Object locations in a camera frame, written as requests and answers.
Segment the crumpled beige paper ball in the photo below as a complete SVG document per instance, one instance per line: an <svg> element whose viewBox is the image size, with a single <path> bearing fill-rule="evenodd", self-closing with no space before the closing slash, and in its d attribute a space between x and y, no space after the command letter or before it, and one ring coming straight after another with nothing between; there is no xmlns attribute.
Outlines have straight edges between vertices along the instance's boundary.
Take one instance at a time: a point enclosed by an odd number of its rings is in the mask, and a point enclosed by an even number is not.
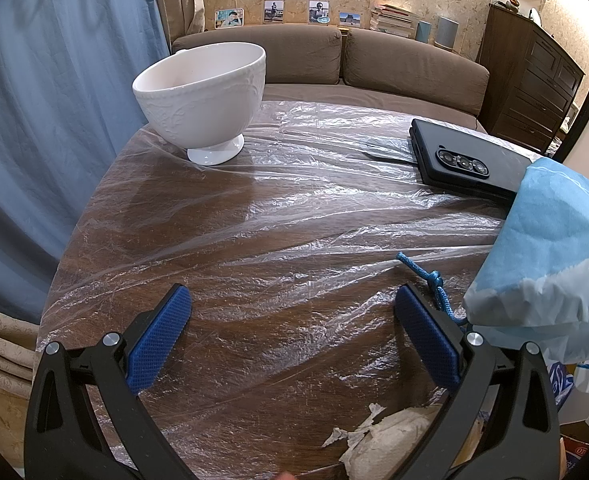
<svg viewBox="0 0 589 480"><path fill-rule="evenodd" d="M380 422L375 418L385 407L368 405L369 416L353 431L334 427L323 448L345 440L347 450L339 458L350 479L391 479L430 428L441 405L404 408Z"/></svg>

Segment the dark wooden dresser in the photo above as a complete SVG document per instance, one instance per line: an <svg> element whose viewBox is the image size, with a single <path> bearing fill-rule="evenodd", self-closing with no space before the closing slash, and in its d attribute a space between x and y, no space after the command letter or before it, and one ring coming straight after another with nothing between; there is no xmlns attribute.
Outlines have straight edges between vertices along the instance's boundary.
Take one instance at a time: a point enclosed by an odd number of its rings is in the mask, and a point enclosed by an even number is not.
<svg viewBox="0 0 589 480"><path fill-rule="evenodd" d="M481 125L523 148L547 151L583 70L541 26L497 4L489 7L477 62L489 73Z"/></svg>

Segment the stack of books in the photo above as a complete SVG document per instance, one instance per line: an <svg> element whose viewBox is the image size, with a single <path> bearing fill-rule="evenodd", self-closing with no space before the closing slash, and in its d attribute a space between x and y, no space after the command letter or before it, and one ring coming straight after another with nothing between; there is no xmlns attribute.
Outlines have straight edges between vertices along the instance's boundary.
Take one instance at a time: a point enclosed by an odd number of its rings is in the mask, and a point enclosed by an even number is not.
<svg viewBox="0 0 589 480"><path fill-rule="evenodd" d="M375 32L413 39L416 36L417 25L417 15L404 9L388 4L379 4L371 9L370 29Z"/></svg>

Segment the black foldable phone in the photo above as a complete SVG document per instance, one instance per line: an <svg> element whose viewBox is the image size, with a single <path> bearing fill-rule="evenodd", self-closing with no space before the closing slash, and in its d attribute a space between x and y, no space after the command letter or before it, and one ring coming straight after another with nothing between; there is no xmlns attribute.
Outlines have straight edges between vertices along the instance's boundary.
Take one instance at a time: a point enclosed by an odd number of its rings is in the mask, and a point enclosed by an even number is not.
<svg viewBox="0 0 589 480"><path fill-rule="evenodd" d="M414 119L409 138L425 184L511 204L532 161L470 133Z"/></svg>

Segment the blue white drawstring bag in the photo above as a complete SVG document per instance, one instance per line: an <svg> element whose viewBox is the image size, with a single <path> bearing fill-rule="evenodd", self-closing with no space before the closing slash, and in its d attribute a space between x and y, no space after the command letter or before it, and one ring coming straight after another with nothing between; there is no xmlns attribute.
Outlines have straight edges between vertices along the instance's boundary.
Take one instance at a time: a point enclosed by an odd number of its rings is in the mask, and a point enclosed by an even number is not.
<svg viewBox="0 0 589 480"><path fill-rule="evenodd" d="M454 315L441 275L397 258L431 288L439 308L496 346L528 340L546 359L589 361L589 179L546 157L530 164L495 243Z"/></svg>

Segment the white ceramic footed bowl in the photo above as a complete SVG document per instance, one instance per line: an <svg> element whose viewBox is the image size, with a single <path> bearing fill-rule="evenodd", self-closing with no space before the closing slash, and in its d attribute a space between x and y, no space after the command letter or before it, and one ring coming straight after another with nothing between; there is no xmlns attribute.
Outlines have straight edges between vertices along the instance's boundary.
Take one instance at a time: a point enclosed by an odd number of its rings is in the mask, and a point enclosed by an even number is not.
<svg viewBox="0 0 589 480"><path fill-rule="evenodd" d="M250 42L179 50L141 72L134 96L150 126L201 166L221 165L244 148L259 110L266 51Z"/></svg>

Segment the blue curtain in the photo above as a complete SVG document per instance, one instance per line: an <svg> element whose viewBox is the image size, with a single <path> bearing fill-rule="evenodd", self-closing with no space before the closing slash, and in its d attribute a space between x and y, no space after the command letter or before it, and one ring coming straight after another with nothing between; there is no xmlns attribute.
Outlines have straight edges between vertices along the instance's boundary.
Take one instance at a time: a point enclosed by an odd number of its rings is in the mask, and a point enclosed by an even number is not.
<svg viewBox="0 0 589 480"><path fill-rule="evenodd" d="M156 0L0 0L0 312L37 322L71 233L145 123Z"/></svg>

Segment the brown fabric sofa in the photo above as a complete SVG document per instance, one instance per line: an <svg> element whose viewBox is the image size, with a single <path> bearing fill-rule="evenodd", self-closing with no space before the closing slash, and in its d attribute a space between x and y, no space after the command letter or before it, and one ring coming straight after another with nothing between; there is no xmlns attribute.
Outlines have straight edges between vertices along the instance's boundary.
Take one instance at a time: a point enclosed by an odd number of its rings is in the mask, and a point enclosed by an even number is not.
<svg viewBox="0 0 589 480"><path fill-rule="evenodd" d="M483 131L488 70L430 44L352 28L256 25L183 36L174 52L250 42L266 52L265 101L354 105Z"/></svg>

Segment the grey speaker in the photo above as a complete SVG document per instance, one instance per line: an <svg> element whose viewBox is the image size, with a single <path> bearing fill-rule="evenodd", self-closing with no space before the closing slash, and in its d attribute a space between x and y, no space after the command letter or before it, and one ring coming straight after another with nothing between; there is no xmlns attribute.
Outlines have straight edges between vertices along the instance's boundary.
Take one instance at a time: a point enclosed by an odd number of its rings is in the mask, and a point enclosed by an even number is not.
<svg viewBox="0 0 589 480"><path fill-rule="evenodd" d="M454 50L459 23L446 16L440 16L437 21L434 45L447 51Z"/></svg>

